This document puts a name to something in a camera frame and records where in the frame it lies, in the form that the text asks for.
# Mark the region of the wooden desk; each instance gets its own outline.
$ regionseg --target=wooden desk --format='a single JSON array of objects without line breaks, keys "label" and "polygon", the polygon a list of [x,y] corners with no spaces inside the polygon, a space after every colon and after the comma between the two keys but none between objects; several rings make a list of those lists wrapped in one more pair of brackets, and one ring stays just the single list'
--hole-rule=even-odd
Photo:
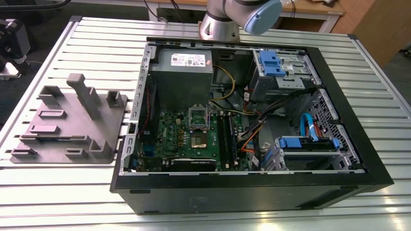
[{"label": "wooden desk", "polygon": [[[173,8],[169,0],[146,0],[148,5],[154,11],[157,8]],[[205,11],[206,0],[174,0],[180,9]],[[290,17],[292,4],[282,7],[281,17]],[[345,11],[338,3],[332,8],[322,5],[322,2],[312,2],[310,0],[297,0],[294,2],[294,18],[322,20],[318,32],[329,33],[336,21]],[[157,21],[156,17],[149,14],[149,20]]]}]

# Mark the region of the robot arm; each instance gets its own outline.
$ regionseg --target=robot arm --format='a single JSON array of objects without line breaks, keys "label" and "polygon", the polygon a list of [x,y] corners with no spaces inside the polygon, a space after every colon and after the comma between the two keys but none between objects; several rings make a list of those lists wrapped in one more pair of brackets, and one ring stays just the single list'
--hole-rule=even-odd
[{"label": "robot arm", "polygon": [[200,39],[238,41],[238,26],[250,35],[274,24],[288,0],[208,0]]}]

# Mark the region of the orange wire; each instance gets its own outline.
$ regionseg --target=orange wire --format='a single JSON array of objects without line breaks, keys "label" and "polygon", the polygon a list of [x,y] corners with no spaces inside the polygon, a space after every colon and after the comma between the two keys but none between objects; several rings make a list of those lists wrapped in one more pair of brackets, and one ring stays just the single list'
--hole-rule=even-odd
[{"label": "orange wire", "polygon": [[254,151],[253,151],[253,150],[249,150],[249,149],[242,149],[241,151],[242,151],[242,152],[248,152],[248,153],[254,153]]},{"label": "orange wire", "polygon": [[254,137],[254,135],[257,134],[257,131],[260,131],[261,127],[262,127],[262,125],[257,128],[257,130],[256,130],[256,131],[252,133],[252,135],[249,136],[248,140],[245,141],[245,143],[244,143],[242,146],[241,146],[241,151],[244,150],[244,148],[245,148],[245,146],[246,146],[249,140],[252,139],[252,137]]},{"label": "orange wire", "polygon": [[320,127],[316,123],[313,123],[313,127],[316,128],[316,131],[317,131],[317,136],[322,137],[322,131],[320,130]]}]

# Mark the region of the aluminum table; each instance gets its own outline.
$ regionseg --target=aluminum table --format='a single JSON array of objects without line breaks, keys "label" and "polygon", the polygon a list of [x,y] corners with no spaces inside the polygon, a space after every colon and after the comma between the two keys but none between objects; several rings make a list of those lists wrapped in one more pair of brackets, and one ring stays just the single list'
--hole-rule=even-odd
[{"label": "aluminum table", "polygon": [[137,216],[107,191],[114,162],[10,163],[9,152],[41,103],[35,96],[43,85],[73,92],[65,78],[82,73],[85,85],[98,92],[119,90],[133,98],[146,36],[196,39],[197,25],[71,17],[0,132],[0,229],[411,230],[411,108],[364,47],[346,35],[270,30],[254,37],[241,31],[240,39],[320,49],[394,180],[388,188],[321,210]]}]

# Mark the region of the green circuit board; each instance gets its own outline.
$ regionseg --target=green circuit board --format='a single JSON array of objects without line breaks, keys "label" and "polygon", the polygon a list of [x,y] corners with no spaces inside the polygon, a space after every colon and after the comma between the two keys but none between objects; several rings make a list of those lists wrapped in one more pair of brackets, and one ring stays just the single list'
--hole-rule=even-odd
[{"label": "green circuit board", "polygon": [[[246,157],[237,158],[237,164],[229,167],[220,163],[218,116],[217,113],[206,115],[208,130],[189,130],[188,112],[161,112],[153,156],[144,158],[148,171],[160,171],[161,160],[172,158],[210,158],[217,162],[217,171],[248,170]],[[201,120],[200,117],[201,115],[193,116],[190,119]],[[236,136],[242,131],[240,115],[230,115],[230,121]]]}]

